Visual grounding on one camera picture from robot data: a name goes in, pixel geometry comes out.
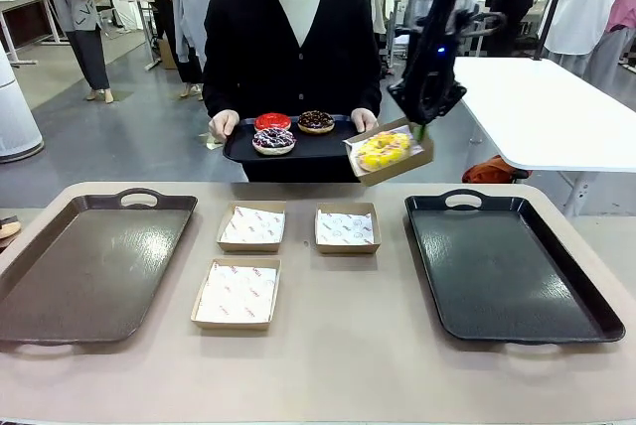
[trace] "yellow donut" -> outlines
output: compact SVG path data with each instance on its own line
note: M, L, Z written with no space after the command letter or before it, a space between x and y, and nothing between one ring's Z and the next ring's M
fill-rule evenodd
M373 136L358 151L358 165L367 172L388 167L410 153L410 138L406 134L381 132Z

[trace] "person holding tray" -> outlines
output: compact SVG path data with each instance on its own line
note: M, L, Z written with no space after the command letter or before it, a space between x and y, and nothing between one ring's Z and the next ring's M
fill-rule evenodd
M377 125L381 63L371 0L211 0L206 29L204 99L218 140L241 119L268 112L347 115L359 132ZM251 182L357 182L345 155L243 169Z

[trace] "red frosted donut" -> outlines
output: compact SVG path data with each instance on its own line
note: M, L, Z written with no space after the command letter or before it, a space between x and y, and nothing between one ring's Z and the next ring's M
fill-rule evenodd
M262 114L261 116L256 117L256 121L254 122L254 127L256 130L264 130L264 129L283 129L288 130L291 127L291 119L284 114Z

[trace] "white glove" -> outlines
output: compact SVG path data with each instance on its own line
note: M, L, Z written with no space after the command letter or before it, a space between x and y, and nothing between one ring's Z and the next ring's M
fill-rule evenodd
M235 126L239 123L239 113L235 110L222 110L215 115L210 121L210 133L219 142L228 140L228 136L235 130Z
M356 129L358 129L359 133L367 132L368 130L375 129L378 127L378 119L376 118L376 114L374 114L369 109L364 109L359 107L358 109L354 109L351 113L351 120L356 125Z

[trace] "black cardigan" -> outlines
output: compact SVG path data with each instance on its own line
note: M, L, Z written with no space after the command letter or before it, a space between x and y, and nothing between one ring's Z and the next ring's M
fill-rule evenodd
M278 0L211 0L204 98L210 116L380 112L370 0L320 0L302 48Z

